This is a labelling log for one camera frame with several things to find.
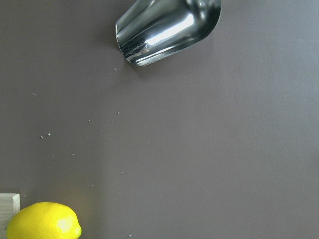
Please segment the wooden cutting board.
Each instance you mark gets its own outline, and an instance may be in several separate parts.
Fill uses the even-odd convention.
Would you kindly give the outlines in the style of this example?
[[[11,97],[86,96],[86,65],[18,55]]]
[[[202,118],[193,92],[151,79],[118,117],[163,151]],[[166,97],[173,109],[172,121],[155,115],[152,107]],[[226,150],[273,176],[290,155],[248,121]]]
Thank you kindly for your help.
[[[10,219],[20,211],[20,194],[0,194],[0,238],[6,239],[6,227]]]

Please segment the metal scoop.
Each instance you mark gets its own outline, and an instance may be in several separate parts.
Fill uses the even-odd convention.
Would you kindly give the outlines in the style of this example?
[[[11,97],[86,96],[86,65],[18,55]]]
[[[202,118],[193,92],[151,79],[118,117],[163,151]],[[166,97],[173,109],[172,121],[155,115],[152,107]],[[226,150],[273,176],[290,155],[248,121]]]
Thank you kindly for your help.
[[[115,24],[124,58],[143,67],[206,38],[221,14],[220,0],[138,0]]]

